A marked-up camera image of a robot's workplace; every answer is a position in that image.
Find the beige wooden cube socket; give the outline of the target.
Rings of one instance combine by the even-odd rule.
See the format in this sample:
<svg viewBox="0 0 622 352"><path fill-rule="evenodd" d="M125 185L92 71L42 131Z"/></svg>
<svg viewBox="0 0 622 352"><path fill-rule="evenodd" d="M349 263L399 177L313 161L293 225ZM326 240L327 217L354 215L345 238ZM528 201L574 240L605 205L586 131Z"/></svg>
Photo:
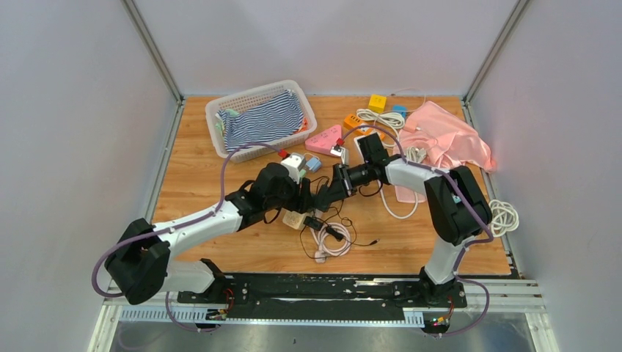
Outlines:
<svg viewBox="0 0 622 352"><path fill-rule="evenodd" d="M307 217L307 213L297 213L296 211L286 210L282 218L282 223L294 230L302 230L304 228L304 220Z"/></svg>

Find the blue plug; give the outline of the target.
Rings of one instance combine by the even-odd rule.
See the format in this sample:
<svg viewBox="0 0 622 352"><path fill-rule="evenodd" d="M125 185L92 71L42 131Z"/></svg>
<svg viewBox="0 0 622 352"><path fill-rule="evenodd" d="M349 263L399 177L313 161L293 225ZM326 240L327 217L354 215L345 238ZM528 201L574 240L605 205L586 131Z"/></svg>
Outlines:
<svg viewBox="0 0 622 352"><path fill-rule="evenodd" d="M308 171L317 172L322 167L322 162L318 157L311 157L305 166Z"/></svg>

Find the white power strip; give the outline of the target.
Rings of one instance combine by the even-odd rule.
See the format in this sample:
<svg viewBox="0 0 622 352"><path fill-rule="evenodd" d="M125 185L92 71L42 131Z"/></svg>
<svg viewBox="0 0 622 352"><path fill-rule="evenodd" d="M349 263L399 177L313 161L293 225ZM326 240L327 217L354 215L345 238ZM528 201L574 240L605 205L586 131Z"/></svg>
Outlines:
<svg viewBox="0 0 622 352"><path fill-rule="evenodd" d="M367 146L367 136L358 136L354 139L354 145L358 150L359 155L361 156L363 161L368 159L368 150Z"/></svg>

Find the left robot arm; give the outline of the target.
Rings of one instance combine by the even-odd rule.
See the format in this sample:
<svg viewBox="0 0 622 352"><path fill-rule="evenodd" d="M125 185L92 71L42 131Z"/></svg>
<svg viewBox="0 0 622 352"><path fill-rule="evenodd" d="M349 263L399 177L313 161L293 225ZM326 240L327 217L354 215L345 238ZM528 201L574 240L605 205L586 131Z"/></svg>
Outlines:
<svg viewBox="0 0 622 352"><path fill-rule="evenodd" d="M221 235L267 222L266 214L273 210L303 213L312 204L310 184L291 167L269 163L254 180L209 208L157 224L132 221L98 265L120 289L118 296L132 305L165 292L197 293L215 303L223 297L225 286L216 271L201 260L184 262L177 256Z"/></svg>

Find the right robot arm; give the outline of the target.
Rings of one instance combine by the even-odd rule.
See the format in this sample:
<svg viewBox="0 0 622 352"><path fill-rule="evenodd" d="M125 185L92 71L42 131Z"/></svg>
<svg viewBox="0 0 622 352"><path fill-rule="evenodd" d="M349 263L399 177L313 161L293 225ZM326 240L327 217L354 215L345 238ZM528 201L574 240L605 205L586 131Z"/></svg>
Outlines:
<svg viewBox="0 0 622 352"><path fill-rule="evenodd" d="M421 271L425 281L418 287L419 296L428 306L439 305L448 296L446 284L456 278L466 250L494 240L489 227L491 208L480 186L466 166L444 170L389 155L375 133L363 136L357 144L363 164L334 165L331 183L321 186L315 195L315 209L325 211L332 203L352 197L357 187L373 181L424 195L438 238Z"/></svg>

